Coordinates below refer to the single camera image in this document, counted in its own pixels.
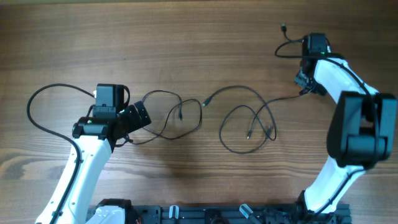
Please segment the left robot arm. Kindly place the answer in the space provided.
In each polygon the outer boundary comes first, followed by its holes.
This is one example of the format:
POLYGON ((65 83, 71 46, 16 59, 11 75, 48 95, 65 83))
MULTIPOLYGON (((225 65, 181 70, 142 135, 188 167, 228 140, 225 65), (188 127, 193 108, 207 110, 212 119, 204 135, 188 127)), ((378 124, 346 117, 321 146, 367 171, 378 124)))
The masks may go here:
POLYGON ((86 214, 104 165, 117 141, 151 123, 142 101, 130 104, 128 87, 99 84, 95 103, 72 127, 67 164, 37 223, 85 223, 86 214))

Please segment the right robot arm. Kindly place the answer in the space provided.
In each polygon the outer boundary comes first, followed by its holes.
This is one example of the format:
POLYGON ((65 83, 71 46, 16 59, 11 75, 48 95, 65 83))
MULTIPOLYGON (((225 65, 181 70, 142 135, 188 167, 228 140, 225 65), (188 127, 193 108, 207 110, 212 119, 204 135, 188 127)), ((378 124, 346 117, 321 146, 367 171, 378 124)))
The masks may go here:
POLYGON ((326 138, 328 159, 299 200, 300 220, 326 220, 355 180, 392 152, 397 99, 365 84, 347 61, 333 54, 325 34, 302 38, 294 81, 307 91, 329 94, 336 109, 326 138))

